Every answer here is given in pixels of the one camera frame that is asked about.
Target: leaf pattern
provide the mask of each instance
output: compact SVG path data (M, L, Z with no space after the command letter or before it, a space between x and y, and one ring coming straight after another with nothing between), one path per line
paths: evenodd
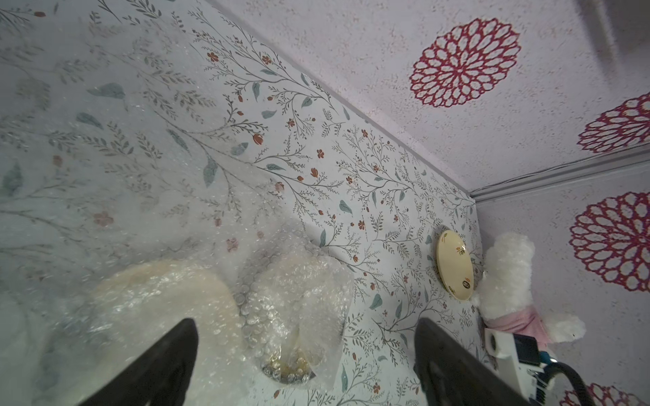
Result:
M0 220L24 230L0 239L3 271L43 298L78 294L107 272L98 264L201 244L231 260L271 238L258 227L292 220L354 276L341 386L261 381L243 403L423 405L410 358L420 317L488 363L478 312L441 285L433 250L455 230L480 275L470 197L204 0L80 1L47 13L84 23L87 35L60 39L69 46L2 47L28 105L0 118ZM24 30L60 35L48 27ZM73 113L56 117L55 100ZM51 304L37 311L56 323Z

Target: textured ceiling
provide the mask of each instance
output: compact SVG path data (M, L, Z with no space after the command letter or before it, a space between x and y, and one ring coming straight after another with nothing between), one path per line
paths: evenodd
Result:
M650 92L644 0L217 3L469 190L594 155L585 126Z

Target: bubble wrap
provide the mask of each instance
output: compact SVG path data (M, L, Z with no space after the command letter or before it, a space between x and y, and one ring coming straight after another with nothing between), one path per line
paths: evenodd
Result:
M83 401L186 317L199 332L186 404L230 405L246 394L253 368L246 369L238 308L214 269L178 260L131 266L99 284L74 316L41 361L37 405Z
M280 231L255 253L235 301L248 353L285 384L331 388L352 300L351 273L300 233Z

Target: stuffed animal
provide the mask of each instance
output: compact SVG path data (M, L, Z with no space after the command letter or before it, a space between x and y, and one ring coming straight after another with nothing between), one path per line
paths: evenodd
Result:
M584 322L572 314L549 314L543 318L532 304L530 277L535 245L527 236L504 233L486 252L483 280L472 303L488 328L533 336L540 350L553 342L582 338Z

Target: decorative plate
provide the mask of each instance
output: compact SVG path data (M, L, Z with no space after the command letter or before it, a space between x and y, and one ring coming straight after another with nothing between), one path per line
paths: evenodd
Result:
M445 288L456 299L468 300L474 292L474 273L463 239L454 231L443 232L438 240L436 258Z

